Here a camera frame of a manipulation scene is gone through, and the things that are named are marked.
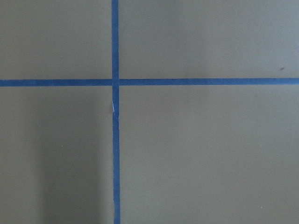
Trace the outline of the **blue tape strip lengthwise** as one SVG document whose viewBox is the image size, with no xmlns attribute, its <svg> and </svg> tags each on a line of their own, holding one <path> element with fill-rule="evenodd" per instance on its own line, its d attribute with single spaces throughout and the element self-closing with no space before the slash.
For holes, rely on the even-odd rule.
<svg viewBox="0 0 299 224">
<path fill-rule="evenodd" d="M 119 130 L 119 1 L 112 0 L 112 103 L 113 103 L 113 199 L 114 223 L 121 223 Z"/>
</svg>

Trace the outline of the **blue tape strip crosswise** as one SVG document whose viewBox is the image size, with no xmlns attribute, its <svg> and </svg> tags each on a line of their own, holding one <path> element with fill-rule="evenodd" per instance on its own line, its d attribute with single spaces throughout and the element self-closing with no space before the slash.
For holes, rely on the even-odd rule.
<svg viewBox="0 0 299 224">
<path fill-rule="evenodd" d="M 6 79 L 1 87 L 42 86 L 173 86 L 173 85 L 296 85 L 298 78 L 177 78 L 177 79 Z"/>
</svg>

